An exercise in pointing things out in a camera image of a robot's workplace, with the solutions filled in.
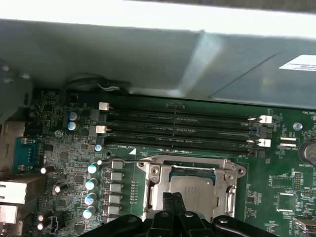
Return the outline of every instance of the electrolytic capacitor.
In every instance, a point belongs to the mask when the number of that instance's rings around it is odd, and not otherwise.
[[[45,219],[43,222],[38,224],[38,230],[39,231],[43,230],[44,228],[49,226],[50,223],[51,223],[51,219],[50,218]]]
[[[40,169],[41,174],[48,174],[54,172],[56,169],[53,165],[49,165]]]
[[[98,185],[98,180],[95,178],[90,179],[88,182],[86,182],[85,184],[85,188],[87,190],[92,190],[94,189],[94,187],[96,187]]]
[[[89,206],[87,209],[83,212],[82,216],[84,219],[90,219],[96,212],[96,209],[94,206]]]
[[[88,196],[85,197],[84,203],[86,205],[92,205],[97,200],[97,195],[95,193],[89,193]]]
[[[100,152],[100,151],[102,151],[103,150],[103,147],[101,146],[101,145],[95,145],[94,146],[94,150],[96,151],[96,152]]]
[[[79,119],[79,116],[77,115],[76,112],[70,112],[70,113],[68,114],[68,119],[69,119],[70,121],[76,121],[76,120]]]
[[[42,221],[46,220],[47,218],[51,217],[52,215],[53,215],[53,211],[47,210],[46,212],[44,212],[38,216],[38,220],[42,222]]]
[[[61,185],[58,185],[58,186],[55,187],[55,192],[58,194],[58,193],[60,193],[61,191],[66,190],[68,187],[69,187],[69,185],[66,184],[66,183],[61,184]]]
[[[69,122],[67,124],[67,128],[69,131],[75,131],[76,129],[78,129],[78,125],[75,122]]]
[[[89,174],[94,174],[97,172],[99,169],[99,165],[97,163],[92,163],[91,165],[88,166],[88,173]]]

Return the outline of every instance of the sticker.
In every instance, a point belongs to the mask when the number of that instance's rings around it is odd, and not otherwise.
[[[301,55],[279,69],[316,72],[316,55]]]

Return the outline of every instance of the green circuit board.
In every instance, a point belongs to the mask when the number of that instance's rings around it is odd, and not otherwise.
[[[159,145],[106,142],[102,152],[96,152],[96,141],[88,134],[90,128],[95,126],[91,110],[98,109],[99,102],[109,103],[114,111],[115,108],[132,108],[140,111],[181,111],[197,115],[217,113],[231,117],[272,116],[272,123],[264,126],[271,147],[264,148],[263,157],[194,147],[168,149]],[[88,174],[87,167],[92,162],[108,157],[141,159],[168,154],[227,158],[247,170],[247,174],[237,182],[235,217],[239,220],[287,237],[300,236],[298,227],[293,224],[293,217],[316,217],[316,169],[299,157],[299,147],[316,138],[316,113],[313,111],[85,92],[70,92],[66,101],[60,103],[58,92],[45,90],[34,92],[31,110],[32,116],[26,123],[25,136],[38,141],[37,168],[40,168],[42,162],[56,167],[54,173],[48,174],[47,192],[39,199],[39,212],[53,209],[65,210],[70,214],[67,227],[58,233],[59,236],[78,236],[107,222],[102,202],[103,189],[107,185],[107,169],[101,168],[97,174]],[[77,130],[67,129],[69,111],[75,111],[80,117],[76,121],[79,127]],[[301,123],[303,129],[295,130],[293,124],[296,122]],[[62,132],[60,137],[55,135],[57,130]],[[125,164],[123,173],[120,215],[132,213],[140,216],[143,212],[145,174],[132,163]],[[82,212],[86,209],[84,197],[88,191],[84,184],[91,177],[100,180],[100,185],[94,190],[100,198],[94,203],[97,213],[85,220]],[[52,196],[52,185],[56,181],[68,183],[69,188],[62,195]],[[33,232],[34,236],[45,234],[46,231]]]

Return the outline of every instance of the motherboard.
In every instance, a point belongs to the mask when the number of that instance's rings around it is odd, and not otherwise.
[[[210,222],[230,215],[280,237],[316,228],[316,112],[36,90],[27,117],[12,172],[47,176],[32,236],[150,218],[163,192]]]

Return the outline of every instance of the screw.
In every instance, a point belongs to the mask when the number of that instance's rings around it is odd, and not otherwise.
[[[168,217],[169,214],[168,214],[168,212],[165,212],[165,211],[164,211],[164,212],[161,213],[161,216],[162,216],[162,217]]]
[[[293,128],[295,131],[300,131],[303,128],[303,125],[300,122],[296,122],[293,124]]]
[[[228,220],[226,218],[219,218],[218,221],[222,224],[227,224],[228,223]]]
[[[132,223],[132,222],[135,222],[135,221],[137,221],[137,219],[135,217],[131,217],[131,218],[128,219],[127,222]]]
[[[184,214],[186,217],[193,217],[193,213],[192,212],[186,212],[185,214]]]
[[[159,169],[157,167],[153,167],[153,168],[151,168],[150,173],[153,176],[157,176],[159,173]]]

